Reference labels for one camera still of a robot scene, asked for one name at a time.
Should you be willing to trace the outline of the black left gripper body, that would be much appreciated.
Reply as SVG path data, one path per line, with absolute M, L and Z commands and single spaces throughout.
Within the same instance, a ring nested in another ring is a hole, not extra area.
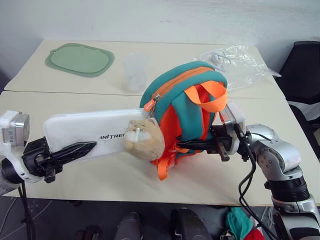
M 53 158 L 45 137 L 27 143 L 22 160 L 30 174 L 43 178 L 48 184 L 54 182 L 56 174 L 63 169 Z

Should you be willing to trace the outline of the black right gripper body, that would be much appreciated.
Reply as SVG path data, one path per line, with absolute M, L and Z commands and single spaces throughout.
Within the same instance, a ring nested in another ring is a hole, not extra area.
M 227 162 L 230 160 L 230 155 L 233 155 L 238 149 L 238 137 L 235 131 L 235 124 L 238 120 L 237 106 L 227 105 L 219 113 L 219 117 L 222 125 L 210 127 L 211 139 L 206 152 L 218 154 L 222 162 Z

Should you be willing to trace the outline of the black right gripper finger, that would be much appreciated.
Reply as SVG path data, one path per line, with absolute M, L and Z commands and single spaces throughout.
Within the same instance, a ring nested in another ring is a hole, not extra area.
M 183 149 L 217 153 L 217 144 L 214 140 L 189 140 L 178 142 L 177 146 Z

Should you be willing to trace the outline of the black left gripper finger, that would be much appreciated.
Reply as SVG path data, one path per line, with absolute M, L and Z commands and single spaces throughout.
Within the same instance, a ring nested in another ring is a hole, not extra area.
M 72 162 L 86 156 L 95 146 L 96 141 L 76 142 L 50 154 L 55 162 Z

